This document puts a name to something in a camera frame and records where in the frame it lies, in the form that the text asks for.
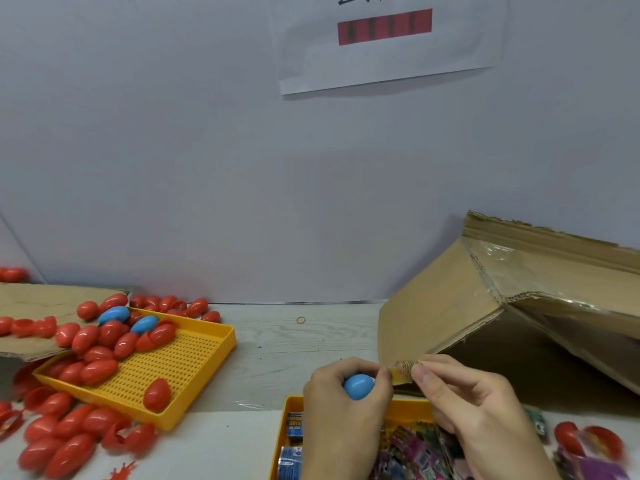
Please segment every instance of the brown cardboard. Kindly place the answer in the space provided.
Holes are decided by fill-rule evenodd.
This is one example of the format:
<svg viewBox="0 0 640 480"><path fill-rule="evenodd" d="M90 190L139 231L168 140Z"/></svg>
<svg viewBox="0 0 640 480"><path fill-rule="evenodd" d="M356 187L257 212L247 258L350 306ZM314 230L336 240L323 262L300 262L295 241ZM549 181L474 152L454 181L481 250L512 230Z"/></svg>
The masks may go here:
<svg viewBox="0 0 640 480"><path fill-rule="evenodd" d="M638 290L636 250L469 212L462 235L380 309L380 363L443 351L508 309L640 394Z"/></svg>
<svg viewBox="0 0 640 480"><path fill-rule="evenodd" d="M53 315L59 325L68 322L85 324L76 315L76 307L80 303L87 300L101 303L108 296L119 292L123 290L0 283L0 316L39 320ZM3 357L18 357L30 362L61 351L53 339L0 337L0 356Z"/></svg>

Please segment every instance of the red rectangle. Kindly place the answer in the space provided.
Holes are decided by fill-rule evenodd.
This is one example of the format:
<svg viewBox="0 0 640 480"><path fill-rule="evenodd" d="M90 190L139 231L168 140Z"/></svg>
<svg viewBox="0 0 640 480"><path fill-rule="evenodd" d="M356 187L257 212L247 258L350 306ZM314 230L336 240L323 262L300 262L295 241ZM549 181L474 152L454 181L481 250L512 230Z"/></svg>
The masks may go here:
<svg viewBox="0 0 640 480"><path fill-rule="evenodd" d="M338 23L338 45L431 32L433 8Z"/></svg>

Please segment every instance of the hand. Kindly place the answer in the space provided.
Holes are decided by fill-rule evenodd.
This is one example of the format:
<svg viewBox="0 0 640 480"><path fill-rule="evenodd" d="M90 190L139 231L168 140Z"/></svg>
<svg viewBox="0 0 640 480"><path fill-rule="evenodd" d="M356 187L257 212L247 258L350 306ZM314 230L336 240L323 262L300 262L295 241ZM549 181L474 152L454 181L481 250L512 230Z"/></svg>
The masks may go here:
<svg viewBox="0 0 640 480"><path fill-rule="evenodd" d="M560 480L508 380L426 355L411 371L435 421L455 434L476 480Z"/></svg>
<svg viewBox="0 0 640 480"><path fill-rule="evenodd" d="M376 378L372 391L359 401L342 388L355 374ZM393 395L391 373L377 363L349 358L315 370L304 388L301 480L368 478Z"/></svg>

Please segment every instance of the cardboard box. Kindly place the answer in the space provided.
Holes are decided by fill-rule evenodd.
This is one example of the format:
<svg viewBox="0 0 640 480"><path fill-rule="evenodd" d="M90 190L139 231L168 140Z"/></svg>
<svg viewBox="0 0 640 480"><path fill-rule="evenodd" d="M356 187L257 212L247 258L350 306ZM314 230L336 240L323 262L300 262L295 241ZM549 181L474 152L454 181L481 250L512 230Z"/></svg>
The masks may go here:
<svg viewBox="0 0 640 480"><path fill-rule="evenodd" d="M68 322L86 323L76 315L80 303L92 300L100 304L105 298L126 292L103 288L61 285L27 285L0 283L0 316L14 319L40 320L53 315L58 325ZM31 362L62 352L54 339L0 337L0 357L17 357Z"/></svg>
<svg viewBox="0 0 640 480"><path fill-rule="evenodd" d="M546 388L555 376L579 399L596 383L613 394L601 404L621 401L640 413L640 398L578 372L580 366L550 343L640 394L638 339L640 252L475 212L468 213L462 235L380 309L378 321L384 365L446 351L464 363L485 363L471 366L503 369L496 372L512 383L528 374ZM491 356L501 359L487 367Z"/></svg>

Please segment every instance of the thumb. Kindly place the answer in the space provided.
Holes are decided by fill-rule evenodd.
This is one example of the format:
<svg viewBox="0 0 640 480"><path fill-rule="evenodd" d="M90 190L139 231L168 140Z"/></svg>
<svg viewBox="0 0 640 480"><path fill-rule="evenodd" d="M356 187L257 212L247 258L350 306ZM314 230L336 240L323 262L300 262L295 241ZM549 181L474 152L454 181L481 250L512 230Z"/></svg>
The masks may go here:
<svg viewBox="0 0 640 480"><path fill-rule="evenodd" d="M412 367L411 377L433 407L440 410L457 430L464 429L464 425L477 416L478 411L474 405L453 392L423 364L418 363Z"/></svg>
<svg viewBox="0 0 640 480"><path fill-rule="evenodd" d="M391 372L387 368L382 368L376 375L376 383L371 392L364 398L372 407L384 414L394 396L394 388L391 386Z"/></svg>

